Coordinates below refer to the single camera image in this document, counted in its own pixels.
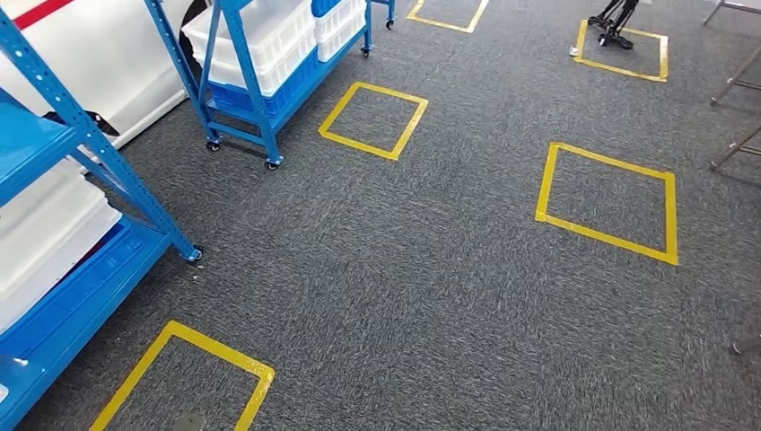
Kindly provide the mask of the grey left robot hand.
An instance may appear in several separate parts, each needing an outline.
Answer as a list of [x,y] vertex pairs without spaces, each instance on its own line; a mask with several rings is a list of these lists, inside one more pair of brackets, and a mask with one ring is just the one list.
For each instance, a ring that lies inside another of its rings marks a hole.
[[203,431],[208,424],[205,415],[198,412],[180,412],[172,423],[172,431]]

